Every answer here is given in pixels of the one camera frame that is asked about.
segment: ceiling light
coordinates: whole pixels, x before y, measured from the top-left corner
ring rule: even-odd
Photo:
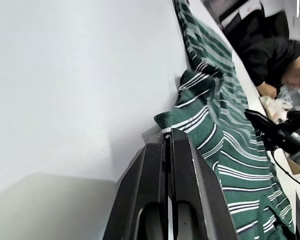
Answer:
[[[296,17],[299,17],[300,0],[296,0]]]

